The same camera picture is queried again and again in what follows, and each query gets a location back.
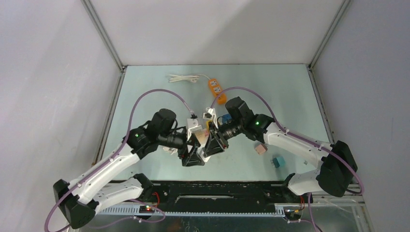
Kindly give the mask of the white multicolour power strip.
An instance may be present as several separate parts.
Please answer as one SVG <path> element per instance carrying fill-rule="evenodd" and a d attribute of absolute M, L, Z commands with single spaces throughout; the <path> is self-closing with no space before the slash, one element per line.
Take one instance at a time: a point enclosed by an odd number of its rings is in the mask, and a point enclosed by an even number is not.
<path fill-rule="evenodd" d="M 205 157 L 205 146 L 204 145 L 198 148 L 197 155 L 199 156 L 201 161 L 203 161 L 204 163 L 207 163 L 210 159 L 210 157 Z"/>

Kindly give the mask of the blue cube socket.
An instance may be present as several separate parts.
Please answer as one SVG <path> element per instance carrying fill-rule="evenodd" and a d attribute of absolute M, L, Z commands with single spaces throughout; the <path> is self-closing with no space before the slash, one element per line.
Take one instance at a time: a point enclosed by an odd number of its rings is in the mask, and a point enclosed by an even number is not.
<path fill-rule="evenodd" d="M 230 121 L 231 119 L 232 119 L 232 117 L 231 117 L 230 114 L 225 114 L 225 115 L 223 115 L 222 118 L 221 118 L 221 123 L 222 123 L 222 124 L 225 124 L 225 123 L 227 123 L 228 121 Z"/>

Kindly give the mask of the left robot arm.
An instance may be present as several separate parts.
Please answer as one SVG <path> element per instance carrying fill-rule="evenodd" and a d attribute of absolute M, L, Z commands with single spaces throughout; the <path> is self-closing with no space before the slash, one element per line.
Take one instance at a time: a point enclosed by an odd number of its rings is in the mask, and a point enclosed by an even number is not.
<path fill-rule="evenodd" d="M 69 182 L 60 179 L 53 185 L 60 211 L 73 229 L 87 225 L 102 210 L 123 201 L 148 201 L 153 184 L 144 174 L 106 186 L 120 172 L 141 161 L 159 146 L 176 148 L 183 159 L 196 153 L 200 146 L 190 132 L 193 123 L 178 127 L 176 114 L 160 109 L 151 120 L 127 132 L 119 147 L 110 156 Z"/>

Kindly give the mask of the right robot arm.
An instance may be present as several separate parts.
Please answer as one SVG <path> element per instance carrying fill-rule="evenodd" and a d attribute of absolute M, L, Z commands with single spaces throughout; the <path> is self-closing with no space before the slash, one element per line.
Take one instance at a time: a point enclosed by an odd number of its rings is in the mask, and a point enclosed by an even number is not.
<path fill-rule="evenodd" d="M 285 201 L 294 202 L 309 192 L 324 191 L 335 197 L 348 192 L 358 167 L 345 142 L 331 144 L 291 132 L 271 116 L 254 114 L 240 97 L 227 101 L 225 108 L 231 119 L 222 125 L 218 124 L 214 108 L 208 107 L 203 114 L 209 133 L 202 152 L 204 158 L 224 152 L 229 139 L 244 134 L 252 141 L 282 148 L 315 167 L 303 174 L 288 175 L 281 189 Z"/>

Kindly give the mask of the beige cube socket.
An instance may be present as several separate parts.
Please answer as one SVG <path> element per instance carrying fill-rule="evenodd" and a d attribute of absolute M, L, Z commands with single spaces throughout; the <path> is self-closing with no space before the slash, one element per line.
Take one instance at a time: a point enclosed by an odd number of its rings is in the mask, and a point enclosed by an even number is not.
<path fill-rule="evenodd" d="M 209 137 L 209 132 L 207 129 L 197 130 L 195 133 L 196 138 L 198 139 L 201 146 L 205 146 L 207 139 Z"/>

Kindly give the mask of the orange power strip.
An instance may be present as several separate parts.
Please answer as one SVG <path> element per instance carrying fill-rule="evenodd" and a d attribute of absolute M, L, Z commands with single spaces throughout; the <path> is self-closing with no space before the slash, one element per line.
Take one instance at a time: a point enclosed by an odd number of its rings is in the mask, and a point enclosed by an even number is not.
<path fill-rule="evenodd" d="M 222 88 L 217 79 L 209 79 L 208 87 L 219 105 L 225 104 L 227 102 L 227 97 L 224 93 L 222 94 Z"/>

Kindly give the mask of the yellow cube socket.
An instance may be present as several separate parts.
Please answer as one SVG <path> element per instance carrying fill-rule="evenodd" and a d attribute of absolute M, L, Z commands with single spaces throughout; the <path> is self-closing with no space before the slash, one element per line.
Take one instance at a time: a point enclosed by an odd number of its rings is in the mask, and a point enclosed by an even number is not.
<path fill-rule="evenodd" d="M 209 131 L 210 123 L 212 123 L 212 121 L 210 121 L 210 120 L 205 123 L 207 131 Z"/>

